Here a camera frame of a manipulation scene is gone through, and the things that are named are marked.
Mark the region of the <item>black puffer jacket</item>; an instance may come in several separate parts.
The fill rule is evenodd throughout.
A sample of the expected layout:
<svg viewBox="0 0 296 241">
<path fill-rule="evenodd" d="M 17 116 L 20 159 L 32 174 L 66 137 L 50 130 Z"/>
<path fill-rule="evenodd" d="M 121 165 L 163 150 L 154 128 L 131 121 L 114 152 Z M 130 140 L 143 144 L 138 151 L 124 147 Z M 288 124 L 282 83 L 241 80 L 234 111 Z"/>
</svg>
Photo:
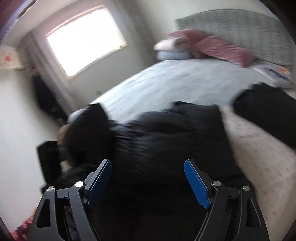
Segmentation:
<svg viewBox="0 0 296 241">
<path fill-rule="evenodd" d="M 227 187 L 251 185 L 236 164 L 215 105 L 175 102 L 127 123 L 90 105 L 69 125 L 62 146 L 73 169 L 57 188 L 70 187 L 102 160 L 111 161 L 93 213 L 102 240 L 194 240 L 206 211 L 185 177 L 187 159 Z"/>
</svg>

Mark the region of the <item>pink pillow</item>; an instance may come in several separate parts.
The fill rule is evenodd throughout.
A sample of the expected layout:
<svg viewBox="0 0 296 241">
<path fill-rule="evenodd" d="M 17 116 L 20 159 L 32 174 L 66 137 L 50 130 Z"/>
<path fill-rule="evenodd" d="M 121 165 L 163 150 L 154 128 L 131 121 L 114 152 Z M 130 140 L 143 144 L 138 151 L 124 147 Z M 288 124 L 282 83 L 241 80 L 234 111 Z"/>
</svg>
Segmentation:
<svg viewBox="0 0 296 241">
<path fill-rule="evenodd" d="M 214 35 L 198 30 L 183 29 L 169 33 L 168 36 L 185 38 L 190 53 L 197 59 L 209 56 L 246 68 L 256 58 L 249 49 L 229 44 Z"/>
</svg>

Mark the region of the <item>white patterned pillow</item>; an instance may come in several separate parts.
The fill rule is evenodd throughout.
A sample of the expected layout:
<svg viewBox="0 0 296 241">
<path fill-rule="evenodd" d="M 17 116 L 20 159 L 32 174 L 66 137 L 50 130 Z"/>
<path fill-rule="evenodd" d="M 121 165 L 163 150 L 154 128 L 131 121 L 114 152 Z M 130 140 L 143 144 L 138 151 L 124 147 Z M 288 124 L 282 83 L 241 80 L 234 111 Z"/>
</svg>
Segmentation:
<svg viewBox="0 0 296 241">
<path fill-rule="evenodd" d="M 277 87 L 283 89 L 293 89 L 295 87 L 292 73 L 283 66 L 267 62 L 259 62 L 253 64 L 250 68 L 265 76 Z"/>
</svg>

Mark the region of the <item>dark clothes on rack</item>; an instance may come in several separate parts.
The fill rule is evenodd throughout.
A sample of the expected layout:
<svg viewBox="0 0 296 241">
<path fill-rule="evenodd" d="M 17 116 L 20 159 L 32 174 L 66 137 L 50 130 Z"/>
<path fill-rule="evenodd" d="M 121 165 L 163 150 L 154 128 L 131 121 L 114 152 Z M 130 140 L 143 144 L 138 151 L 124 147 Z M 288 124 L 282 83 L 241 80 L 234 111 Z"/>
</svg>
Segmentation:
<svg viewBox="0 0 296 241">
<path fill-rule="evenodd" d="M 33 86 L 39 108 L 53 119 L 66 122 L 68 116 L 66 113 L 64 113 L 63 109 L 57 102 L 55 95 L 46 85 L 40 75 L 37 74 L 33 76 Z"/>
</svg>

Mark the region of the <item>folded black garment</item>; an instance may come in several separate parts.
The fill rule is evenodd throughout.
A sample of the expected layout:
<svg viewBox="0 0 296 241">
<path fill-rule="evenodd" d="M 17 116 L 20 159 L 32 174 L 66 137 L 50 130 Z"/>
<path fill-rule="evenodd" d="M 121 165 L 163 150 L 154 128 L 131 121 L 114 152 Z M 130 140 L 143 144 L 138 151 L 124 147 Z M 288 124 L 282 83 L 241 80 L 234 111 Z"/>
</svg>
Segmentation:
<svg viewBox="0 0 296 241">
<path fill-rule="evenodd" d="M 253 84 L 233 100 L 234 112 L 295 148 L 295 99 L 279 87 Z"/>
</svg>

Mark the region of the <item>window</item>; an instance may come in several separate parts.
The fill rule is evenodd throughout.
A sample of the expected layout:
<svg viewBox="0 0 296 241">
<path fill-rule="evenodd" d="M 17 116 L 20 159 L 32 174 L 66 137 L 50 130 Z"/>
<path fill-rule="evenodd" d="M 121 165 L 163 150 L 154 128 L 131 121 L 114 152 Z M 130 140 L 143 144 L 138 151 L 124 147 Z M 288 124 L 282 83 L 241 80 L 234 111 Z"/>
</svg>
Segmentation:
<svg viewBox="0 0 296 241">
<path fill-rule="evenodd" d="M 113 16 L 103 4 L 64 21 L 46 34 L 46 41 L 67 78 L 128 47 Z"/>
</svg>

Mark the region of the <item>light blue folded blanket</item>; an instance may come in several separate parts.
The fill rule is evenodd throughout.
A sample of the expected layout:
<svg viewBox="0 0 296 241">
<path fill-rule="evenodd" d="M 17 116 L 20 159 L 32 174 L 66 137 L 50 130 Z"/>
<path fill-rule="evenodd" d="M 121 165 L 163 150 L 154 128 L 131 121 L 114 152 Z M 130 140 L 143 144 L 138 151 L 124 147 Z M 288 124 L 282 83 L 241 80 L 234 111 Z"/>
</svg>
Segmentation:
<svg viewBox="0 0 296 241">
<path fill-rule="evenodd" d="M 193 56 L 188 50 L 184 50 L 181 52 L 169 52 L 169 51 L 158 51 L 157 59 L 159 61 L 165 60 L 187 60 L 192 59 Z"/>
</svg>

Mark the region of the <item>bed with cherry sheet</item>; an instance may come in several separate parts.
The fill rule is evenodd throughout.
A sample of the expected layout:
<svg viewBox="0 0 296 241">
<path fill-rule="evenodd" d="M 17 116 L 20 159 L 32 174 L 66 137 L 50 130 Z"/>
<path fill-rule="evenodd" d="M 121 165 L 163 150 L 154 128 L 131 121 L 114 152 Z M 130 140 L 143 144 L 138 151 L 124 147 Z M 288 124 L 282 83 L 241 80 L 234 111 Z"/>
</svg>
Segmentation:
<svg viewBox="0 0 296 241">
<path fill-rule="evenodd" d="M 253 67 L 215 59 L 166 60 L 116 85 L 89 103 L 100 102 L 122 123 L 173 101 L 217 104 L 234 156 L 254 184 L 271 240 L 283 240 L 295 221 L 295 150 L 237 116 L 230 102 L 255 83 L 273 81 Z"/>
</svg>

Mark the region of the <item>grey padded headboard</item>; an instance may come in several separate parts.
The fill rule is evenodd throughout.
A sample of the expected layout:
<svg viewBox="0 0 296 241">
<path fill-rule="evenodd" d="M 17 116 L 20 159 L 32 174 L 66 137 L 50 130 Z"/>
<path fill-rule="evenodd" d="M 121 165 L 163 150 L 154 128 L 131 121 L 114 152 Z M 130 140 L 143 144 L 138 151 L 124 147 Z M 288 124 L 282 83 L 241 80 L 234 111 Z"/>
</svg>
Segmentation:
<svg viewBox="0 0 296 241">
<path fill-rule="evenodd" d="M 243 9 L 214 9 L 175 19 L 179 30 L 195 29 L 250 49 L 263 61 L 288 69 L 294 64 L 294 42 L 277 19 Z"/>
</svg>

